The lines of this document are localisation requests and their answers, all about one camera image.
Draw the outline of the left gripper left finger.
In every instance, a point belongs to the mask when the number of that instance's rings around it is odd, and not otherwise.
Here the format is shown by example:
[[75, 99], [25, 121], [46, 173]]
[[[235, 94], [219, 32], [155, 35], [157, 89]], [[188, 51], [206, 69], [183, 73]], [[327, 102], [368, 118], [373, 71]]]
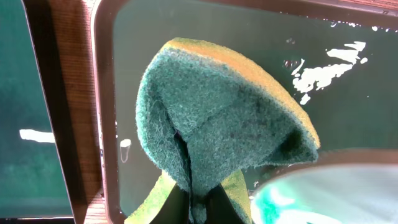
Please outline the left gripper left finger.
[[150, 224], [189, 224], [189, 193], [177, 184]]

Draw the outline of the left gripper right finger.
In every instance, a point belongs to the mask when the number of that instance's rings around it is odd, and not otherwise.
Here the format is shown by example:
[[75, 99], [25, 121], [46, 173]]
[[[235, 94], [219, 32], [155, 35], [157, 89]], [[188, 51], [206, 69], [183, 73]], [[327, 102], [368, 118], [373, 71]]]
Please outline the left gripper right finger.
[[244, 222], [233, 208], [224, 188], [217, 185], [206, 196], [207, 224], [243, 224]]

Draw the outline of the green yellow scrub sponge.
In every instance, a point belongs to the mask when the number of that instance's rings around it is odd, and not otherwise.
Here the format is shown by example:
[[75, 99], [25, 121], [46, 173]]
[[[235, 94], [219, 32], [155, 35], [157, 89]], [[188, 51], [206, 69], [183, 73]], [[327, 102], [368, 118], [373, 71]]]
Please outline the green yellow scrub sponge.
[[205, 223], [205, 197], [222, 185], [250, 223], [243, 169], [317, 160], [308, 114], [258, 64], [227, 47], [175, 38], [146, 68], [137, 135], [150, 160], [190, 195], [189, 219]]

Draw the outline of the white plate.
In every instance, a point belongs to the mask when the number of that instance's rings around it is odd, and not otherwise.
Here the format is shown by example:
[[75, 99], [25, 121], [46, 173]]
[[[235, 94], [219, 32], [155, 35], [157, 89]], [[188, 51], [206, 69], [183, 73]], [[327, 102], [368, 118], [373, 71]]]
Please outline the white plate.
[[321, 152], [267, 171], [250, 199], [254, 223], [397, 224], [397, 151]]

